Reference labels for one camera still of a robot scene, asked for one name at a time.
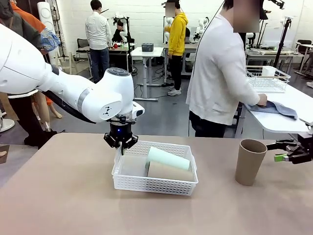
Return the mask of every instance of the orange jacket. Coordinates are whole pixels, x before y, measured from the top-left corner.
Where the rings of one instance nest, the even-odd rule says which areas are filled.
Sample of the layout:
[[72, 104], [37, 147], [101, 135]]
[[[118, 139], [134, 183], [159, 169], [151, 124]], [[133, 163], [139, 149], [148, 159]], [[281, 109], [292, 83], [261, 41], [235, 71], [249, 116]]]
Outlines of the orange jacket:
[[18, 13], [25, 21], [27, 21], [31, 26], [33, 26], [39, 33], [45, 29], [45, 25], [34, 17], [32, 14], [29, 14], [20, 8], [18, 8], [13, 2], [11, 2], [13, 11]]

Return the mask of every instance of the white sweater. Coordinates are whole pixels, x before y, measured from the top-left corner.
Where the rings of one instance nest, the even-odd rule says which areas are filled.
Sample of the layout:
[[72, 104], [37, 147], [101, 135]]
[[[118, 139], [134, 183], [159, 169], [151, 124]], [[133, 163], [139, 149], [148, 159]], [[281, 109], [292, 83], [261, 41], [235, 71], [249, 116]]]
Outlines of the white sweater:
[[198, 46], [186, 103], [201, 119], [231, 125], [239, 101], [256, 105], [260, 98], [246, 78], [241, 37], [218, 15]]

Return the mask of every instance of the jeans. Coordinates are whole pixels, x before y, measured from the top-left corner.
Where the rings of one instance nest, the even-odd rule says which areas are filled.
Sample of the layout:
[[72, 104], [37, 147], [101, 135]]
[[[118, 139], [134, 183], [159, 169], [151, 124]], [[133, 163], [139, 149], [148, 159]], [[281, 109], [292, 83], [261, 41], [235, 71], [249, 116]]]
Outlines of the jeans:
[[[94, 83], [98, 83], [105, 71], [110, 67], [109, 48], [103, 50], [90, 49], [91, 69]], [[99, 75], [99, 67], [102, 68], [102, 77]]]
[[189, 120], [192, 128], [196, 131], [196, 137], [207, 138], [223, 138], [226, 130], [226, 125], [214, 123], [201, 119], [199, 116], [190, 111]]
[[175, 83], [175, 90], [180, 90], [181, 87], [181, 59], [182, 56], [172, 55], [172, 59], [169, 60], [171, 75]]

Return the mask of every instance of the basket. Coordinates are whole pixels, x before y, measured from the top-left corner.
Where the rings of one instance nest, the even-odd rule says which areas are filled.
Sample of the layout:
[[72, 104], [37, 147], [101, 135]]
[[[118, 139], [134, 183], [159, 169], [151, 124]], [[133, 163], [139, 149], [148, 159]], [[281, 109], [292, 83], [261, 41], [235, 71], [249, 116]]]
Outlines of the basket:
[[273, 75], [264, 75], [265, 66], [247, 66], [246, 76], [250, 84], [257, 92], [265, 93], [284, 93], [289, 83], [290, 75], [279, 71], [278, 69], [266, 66], [273, 69]]
[[[150, 147], [156, 147], [168, 153], [186, 158], [190, 161], [194, 181], [179, 181], [149, 178], [145, 168]], [[156, 192], [190, 196], [198, 183], [197, 166], [189, 146], [138, 141], [131, 149], [121, 155], [119, 148], [114, 159], [112, 171], [114, 188], [122, 190]]]

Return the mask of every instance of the hand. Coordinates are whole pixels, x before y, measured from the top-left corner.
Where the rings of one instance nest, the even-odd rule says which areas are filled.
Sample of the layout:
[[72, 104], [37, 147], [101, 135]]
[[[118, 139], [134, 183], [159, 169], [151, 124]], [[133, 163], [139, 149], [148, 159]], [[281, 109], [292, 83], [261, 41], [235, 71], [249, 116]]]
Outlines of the hand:
[[260, 101], [258, 103], [259, 106], [266, 106], [268, 102], [268, 97], [266, 94], [259, 94]]

